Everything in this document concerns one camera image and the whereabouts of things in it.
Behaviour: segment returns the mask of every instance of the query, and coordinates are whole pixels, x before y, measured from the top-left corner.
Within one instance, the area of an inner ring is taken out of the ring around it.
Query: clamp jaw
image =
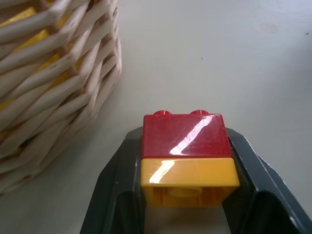
[[[99,175],[80,234],[144,234],[143,128],[129,132]],[[226,129],[240,187],[222,202],[232,234],[311,234],[312,222],[245,137]]]

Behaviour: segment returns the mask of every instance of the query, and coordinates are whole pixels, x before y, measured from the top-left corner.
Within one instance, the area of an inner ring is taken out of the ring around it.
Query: white table surface
[[[312,2],[121,0],[119,9],[122,80],[85,136],[0,198],[0,233],[78,234],[99,173],[160,109],[221,113],[312,217]],[[229,233],[224,224],[221,210],[154,210],[146,234]]]

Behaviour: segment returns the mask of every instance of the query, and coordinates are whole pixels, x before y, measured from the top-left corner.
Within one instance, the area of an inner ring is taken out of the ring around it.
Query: wicker basket
[[[0,1],[0,194],[44,170],[121,71],[116,0]]]

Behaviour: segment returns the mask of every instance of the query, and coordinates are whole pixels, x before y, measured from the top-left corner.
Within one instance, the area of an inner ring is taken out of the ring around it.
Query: red toy brick
[[[142,159],[184,157],[232,157],[222,115],[198,110],[144,117]]]

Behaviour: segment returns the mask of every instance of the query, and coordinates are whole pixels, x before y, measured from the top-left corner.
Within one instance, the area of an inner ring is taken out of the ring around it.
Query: basket weave
[[[116,0],[0,1],[0,194],[91,124],[121,71]]]

